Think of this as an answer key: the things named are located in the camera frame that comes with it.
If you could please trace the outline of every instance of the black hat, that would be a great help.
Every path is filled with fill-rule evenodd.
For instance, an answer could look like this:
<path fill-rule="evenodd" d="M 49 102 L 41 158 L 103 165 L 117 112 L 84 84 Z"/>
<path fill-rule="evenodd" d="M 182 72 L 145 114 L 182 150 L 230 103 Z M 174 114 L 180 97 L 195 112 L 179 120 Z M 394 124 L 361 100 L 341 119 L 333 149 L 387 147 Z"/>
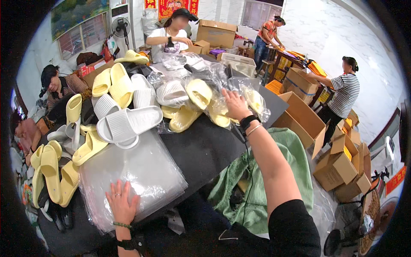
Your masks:
<path fill-rule="evenodd" d="M 197 16 L 195 16 L 194 14 L 191 14 L 189 12 L 189 10 L 187 10 L 185 8 L 177 9 L 171 15 L 172 18 L 178 17 L 178 16 L 184 16 L 184 17 L 188 18 L 189 21 L 198 21 L 199 20 Z"/>

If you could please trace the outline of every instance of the woman's hand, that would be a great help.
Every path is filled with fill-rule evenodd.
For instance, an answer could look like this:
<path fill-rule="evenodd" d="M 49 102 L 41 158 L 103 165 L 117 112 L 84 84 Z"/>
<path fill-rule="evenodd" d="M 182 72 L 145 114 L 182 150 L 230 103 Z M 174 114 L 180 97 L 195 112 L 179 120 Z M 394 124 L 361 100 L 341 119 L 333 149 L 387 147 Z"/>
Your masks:
<path fill-rule="evenodd" d="M 223 88 L 221 93 L 226 100 L 227 108 L 229 110 L 227 116 L 229 118 L 241 121 L 245 117 L 253 114 L 245 105 L 244 97 L 239 96 L 237 92 L 227 91 Z"/>
<path fill-rule="evenodd" d="M 188 46 L 193 46 L 193 42 L 190 39 L 186 38 L 186 37 L 172 37 L 171 40 L 184 43 Z"/>
<path fill-rule="evenodd" d="M 106 192 L 107 200 L 113 211 L 114 221 L 130 225 L 136 215 L 137 205 L 140 205 L 140 196 L 135 195 L 131 200 L 131 206 L 127 202 L 130 189 L 130 182 L 127 181 L 124 189 L 121 190 L 121 181 L 117 180 L 117 185 L 111 183 L 111 195 Z"/>

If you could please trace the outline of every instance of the orange shirt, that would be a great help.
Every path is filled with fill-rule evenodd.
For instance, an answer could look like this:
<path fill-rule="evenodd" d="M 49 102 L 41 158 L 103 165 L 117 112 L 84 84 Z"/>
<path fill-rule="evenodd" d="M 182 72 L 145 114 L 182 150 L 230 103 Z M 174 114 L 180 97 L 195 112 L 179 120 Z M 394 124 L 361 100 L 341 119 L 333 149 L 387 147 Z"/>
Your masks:
<path fill-rule="evenodd" d="M 274 34 L 277 34 L 277 27 L 274 25 L 274 23 L 272 21 L 266 21 L 263 24 L 263 27 L 260 29 L 260 31 L 258 32 L 258 36 L 261 37 L 261 39 L 267 43 L 270 44 L 270 42 L 268 42 L 264 37 L 263 37 L 263 28 L 268 30 L 268 36 L 270 37 L 270 39 L 272 39 L 274 37 Z"/>

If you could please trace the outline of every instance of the window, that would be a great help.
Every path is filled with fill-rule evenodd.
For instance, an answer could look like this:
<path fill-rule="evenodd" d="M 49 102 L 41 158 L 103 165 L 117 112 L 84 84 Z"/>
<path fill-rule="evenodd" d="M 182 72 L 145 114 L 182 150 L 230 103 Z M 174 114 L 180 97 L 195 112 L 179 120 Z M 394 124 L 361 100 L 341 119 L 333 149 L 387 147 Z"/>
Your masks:
<path fill-rule="evenodd" d="M 58 43 L 64 60 L 107 38 L 105 14 L 91 18 L 63 34 Z"/>
<path fill-rule="evenodd" d="M 246 0 L 241 25 L 258 30 L 264 22 L 273 21 L 274 16 L 280 16 L 281 10 L 282 7 L 278 5 Z"/>

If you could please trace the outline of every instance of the white t-shirt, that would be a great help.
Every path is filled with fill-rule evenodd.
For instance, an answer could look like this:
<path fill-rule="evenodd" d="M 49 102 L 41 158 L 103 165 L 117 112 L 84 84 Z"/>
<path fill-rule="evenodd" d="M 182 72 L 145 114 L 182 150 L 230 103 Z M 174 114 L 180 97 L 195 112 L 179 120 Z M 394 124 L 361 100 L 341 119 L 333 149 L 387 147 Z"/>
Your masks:
<path fill-rule="evenodd" d="M 166 34 L 165 28 L 158 28 L 153 30 L 150 36 L 148 37 L 171 37 L 168 33 Z M 185 30 L 180 30 L 176 37 L 187 37 L 187 32 Z M 151 46 L 151 58 L 154 62 L 158 63 L 161 62 L 162 56 L 161 53 L 175 53 L 178 54 L 180 51 L 187 50 L 188 45 L 181 43 L 181 42 L 173 42 L 174 47 L 167 47 L 167 43 L 159 44 L 159 45 L 152 45 Z"/>

